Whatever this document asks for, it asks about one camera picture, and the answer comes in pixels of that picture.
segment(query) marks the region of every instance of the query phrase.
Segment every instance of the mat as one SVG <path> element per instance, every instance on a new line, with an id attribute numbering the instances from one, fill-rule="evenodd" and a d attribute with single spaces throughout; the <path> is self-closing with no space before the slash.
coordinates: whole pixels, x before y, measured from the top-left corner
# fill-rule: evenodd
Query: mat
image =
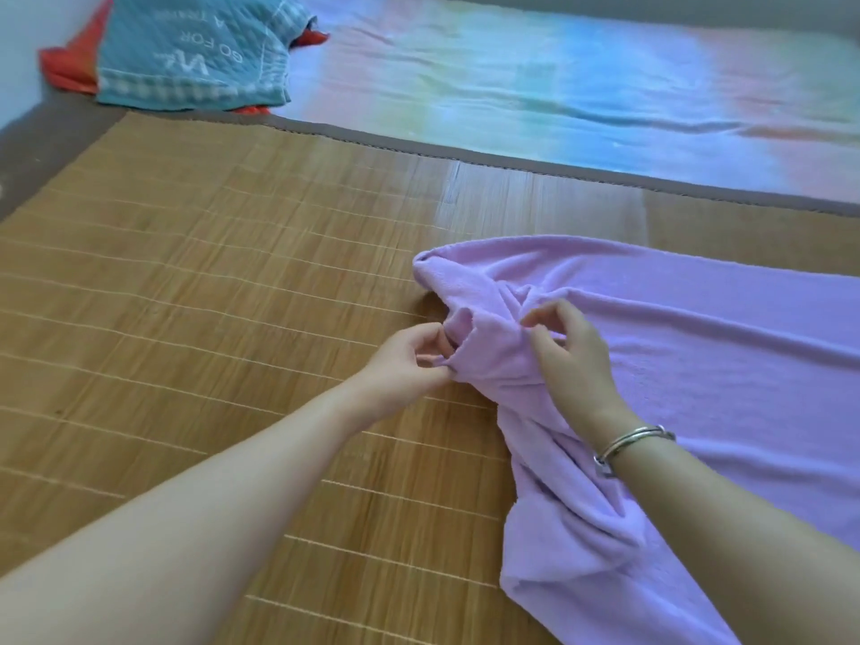
<path id="1" fill-rule="evenodd" d="M 285 118 L 666 192 L 860 202 L 856 41 L 456 0 L 307 2 L 331 39 L 295 54 Z"/>
<path id="2" fill-rule="evenodd" d="M 418 251 L 530 233 L 860 275 L 851 218 L 129 113 L 0 224 L 0 572 L 439 318 Z M 452 385 L 350 441 L 218 642 L 551 643 L 498 588 L 494 412 Z"/>

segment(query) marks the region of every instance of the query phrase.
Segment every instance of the person's left arm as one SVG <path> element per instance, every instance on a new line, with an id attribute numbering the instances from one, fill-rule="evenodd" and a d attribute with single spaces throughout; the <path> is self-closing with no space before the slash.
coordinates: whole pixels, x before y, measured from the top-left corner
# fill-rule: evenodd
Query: person's left arm
<path id="1" fill-rule="evenodd" d="M 450 379 L 429 353 L 452 353 L 440 324 L 400 331 L 352 378 L 6 575 L 0 642 L 208 643 L 347 439 Z"/>

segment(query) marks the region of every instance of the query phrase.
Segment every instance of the multicolored blanket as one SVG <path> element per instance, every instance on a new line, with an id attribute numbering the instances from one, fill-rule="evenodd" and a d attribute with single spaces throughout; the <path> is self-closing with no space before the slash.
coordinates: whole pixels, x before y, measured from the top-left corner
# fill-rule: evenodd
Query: multicolored blanket
<path id="1" fill-rule="evenodd" d="M 282 117 L 637 185 L 860 203 L 860 46 L 848 39 L 305 1 L 332 36 L 296 54 Z"/>

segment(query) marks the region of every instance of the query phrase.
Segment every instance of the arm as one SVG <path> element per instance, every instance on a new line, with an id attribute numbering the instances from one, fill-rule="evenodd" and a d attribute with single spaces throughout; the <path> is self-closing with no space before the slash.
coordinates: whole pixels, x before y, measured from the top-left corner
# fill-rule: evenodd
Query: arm
<path id="1" fill-rule="evenodd" d="M 618 395 L 606 343 L 574 306 L 551 303 L 523 325 L 553 402 L 596 452 L 645 425 Z M 565 347 L 547 327 L 567 335 Z M 611 464 L 741 642 L 860 642 L 854 550 L 666 439 L 642 439 Z"/>
<path id="2" fill-rule="evenodd" d="M 207 643 L 344 442 L 451 376 L 439 324 L 397 333 L 349 380 L 129 501 L 0 580 L 0 642 Z"/>

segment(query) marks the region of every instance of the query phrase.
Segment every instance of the bamboo mat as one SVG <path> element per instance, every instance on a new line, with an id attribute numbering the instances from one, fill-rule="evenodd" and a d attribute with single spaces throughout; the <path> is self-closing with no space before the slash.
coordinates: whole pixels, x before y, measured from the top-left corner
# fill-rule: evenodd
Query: bamboo mat
<path id="1" fill-rule="evenodd" d="M 128 114 L 0 224 L 0 573 L 444 316 L 451 241 L 569 233 L 860 274 L 860 220 Z M 451 385 L 355 437 L 219 643 L 550 643 L 498 588 L 493 406 Z"/>

